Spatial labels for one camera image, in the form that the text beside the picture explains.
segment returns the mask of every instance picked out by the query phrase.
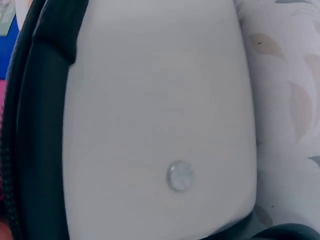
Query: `leaf pattern fabric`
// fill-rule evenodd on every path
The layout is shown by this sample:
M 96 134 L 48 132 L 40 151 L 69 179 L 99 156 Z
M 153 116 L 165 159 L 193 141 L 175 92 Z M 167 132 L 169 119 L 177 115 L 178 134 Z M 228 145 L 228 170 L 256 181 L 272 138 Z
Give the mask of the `leaf pattern fabric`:
M 250 35 L 253 49 L 261 55 L 270 55 L 285 60 L 285 56 L 279 44 L 270 36 L 264 33 Z
M 314 79 L 316 91 L 316 113 L 314 117 L 314 123 L 317 124 L 320 121 L 320 56 L 310 54 L 304 57 L 304 61 L 309 67 Z
M 239 2 L 257 135 L 252 221 L 320 232 L 320 1 Z
M 296 141 L 299 141 L 307 133 L 312 121 L 312 101 L 308 93 L 298 84 L 290 82 L 290 87 L 290 113 Z
M 274 221 L 272 220 L 271 216 L 261 206 L 255 205 L 253 211 L 263 225 L 265 225 L 268 228 L 274 225 Z
M 305 3 L 309 4 L 310 2 L 306 0 L 276 0 L 276 4 L 293 4 L 293 3 Z
M 320 34 L 320 21 L 314 20 L 313 21 L 314 29 L 318 34 Z
M 311 156 L 309 159 L 313 160 L 320 167 L 320 156 Z

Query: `white panel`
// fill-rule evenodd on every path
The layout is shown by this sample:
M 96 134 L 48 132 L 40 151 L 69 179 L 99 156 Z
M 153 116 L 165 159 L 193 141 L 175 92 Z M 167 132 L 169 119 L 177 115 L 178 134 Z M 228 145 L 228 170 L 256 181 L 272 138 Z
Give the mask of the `white panel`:
M 91 0 L 64 113 L 71 240 L 196 240 L 243 218 L 254 129 L 232 0 Z M 176 160 L 187 192 L 167 185 Z

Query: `pink object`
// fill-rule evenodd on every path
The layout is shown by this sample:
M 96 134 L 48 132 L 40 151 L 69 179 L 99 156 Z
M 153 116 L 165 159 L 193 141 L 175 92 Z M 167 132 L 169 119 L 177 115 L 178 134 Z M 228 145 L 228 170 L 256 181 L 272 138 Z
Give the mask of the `pink object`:
M 7 85 L 7 81 L 0 80 L 0 104 L 1 104 L 0 127 L 2 122 L 2 110 L 3 110 L 4 100 L 5 100 L 6 85 Z M 4 194 L 2 191 L 2 181 L 1 181 L 1 172 L 0 172 L 0 202 L 3 201 L 3 199 L 4 199 Z

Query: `beige leaf print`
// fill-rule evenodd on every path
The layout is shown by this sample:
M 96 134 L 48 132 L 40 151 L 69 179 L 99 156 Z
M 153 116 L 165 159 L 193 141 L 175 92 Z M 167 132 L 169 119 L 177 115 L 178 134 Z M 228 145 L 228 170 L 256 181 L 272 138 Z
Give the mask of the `beige leaf print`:
M 314 29 L 317 31 L 317 33 L 320 34 L 320 22 L 314 20 L 313 25 L 314 25 Z
M 274 221 L 270 217 L 270 215 L 267 213 L 266 210 L 264 210 L 261 206 L 255 205 L 254 207 L 254 213 L 258 217 L 259 221 L 265 225 L 266 227 L 270 228 L 274 225 Z
M 245 17 L 242 17 L 239 19 L 239 24 L 240 24 L 240 27 L 242 27 L 245 23 Z
M 241 10 L 241 8 L 243 7 L 244 3 L 243 2 L 240 2 L 239 4 L 237 4 L 235 6 L 235 10 L 236 10 L 236 13 L 238 14 Z
M 308 65 L 315 83 L 316 90 L 316 112 L 314 124 L 320 120 L 320 56 L 311 54 L 304 57 L 305 63 Z
M 290 82 L 290 113 L 298 142 L 308 131 L 312 121 L 312 102 L 308 93 L 298 84 Z
M 285 56 L 279 44 L 270 36 L 264 33 L 253 33 L 250 35 L 250 40 L 254 50 L 258 54 L 271 55 L 285 60 Z

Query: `black zipper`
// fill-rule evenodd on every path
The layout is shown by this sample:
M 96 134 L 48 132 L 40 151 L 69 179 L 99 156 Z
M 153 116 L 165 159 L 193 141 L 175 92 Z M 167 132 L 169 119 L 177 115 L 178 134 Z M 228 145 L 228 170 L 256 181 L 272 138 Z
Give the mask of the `black zipper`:
M 50 237 L 52 234 L 44 232 L 45 229 L 40 228 L 38 232 L 42 231 L 42 233 L 38 234 L 36 231 L 38 224 L 36 222 L 30 223 L 30 217 L 45 222 L 41 217 L 37 218 L 37 216 L 33 217 L 31 214 L 26 214 L 30 213 L 31 206 L 25 202 L 26 178 L 22 174 L 22 168 L 26 161 L 32 161 L 33 158 L 24 157 L 24 151 L 27 152 L 27 155 L 29 153 L 30 157 L 30 153 L 34 154 L 38 149 L 29 151 L 25 145 L 29 144 L 28 137 L 32 139 L 31 142 L 36 143 L 32 146 L 36 146 L 37 143 L 43 142 L 43 138 L 47 139 L 51 136 L 41 136 L 39 134 L 33 136 L 32 133 L 27 136 L 25 130 L 28 129 L 30 119 L 36 120 L 38 116 L 35 115 L 29 119 L 26 119 L 25 116 L 26 113 L 42 113 L 44 110 L 41 108 L 47 108 L 46 103 L 51 103 L 54 99 L 39 99 L 43 97 L 41 93 L 43 91 L 50 93 L 51 88 L 56 88 L 60 91 L 60 94 L 50 94 L 50 96 L 59 98 L 57 102 L 60 103 L 60 106 L 55 114 L 59 115 L 59 119 L 63 119 L 64 91 L 68 69 L 76 60 L 76 42 L 87 5 L 88 0 L 33 0 L 11 57 L 2 111 L 0 160 L 5 211 L 14 240 L 69 239 L 66 220 L 62 223 L 64 226 L 61 227 L 64 229 L 64 231 L 61 231 L 63 236 L 56 234 L 56 237 Z M 51 70 L 50 75 L 45 76 L 46 66 L 37 71 L 37 64 L 35 63 L 37 61 L 44 65 L 48 64 L 49 70 L 51 65 L 58 62 L 56 66 L 61 67 L 63 71 L 61 73 L 57 69 L 57 75 L 52 76 L 53 71 Z M 43 126 L 49 126 L 50 124 L 52 122 L 44 123 Z M 40 160 L 50 161 L 50 159 L 37 159 L 38 163 Z M 60 161 L 62 165 L 62 157 L 61 159 L 54 159 L 54 161 Z M 62 186 L 62 173 L 59 175 L 59 179 L 51 179 L 50 183 L 55 180 L 57 185 Z M 57 193 L 59 196 L 61 194 L 64 205 L 63 186 L 59 188 Z M 64 206 L 63 209 L 60 205 L 59 207 L 59 211 L 63 211 L 62 215 L 65 218 Z M 47 222 L 51 223 L 53 220 L 54 217 L 50 219 L 49 216 Z

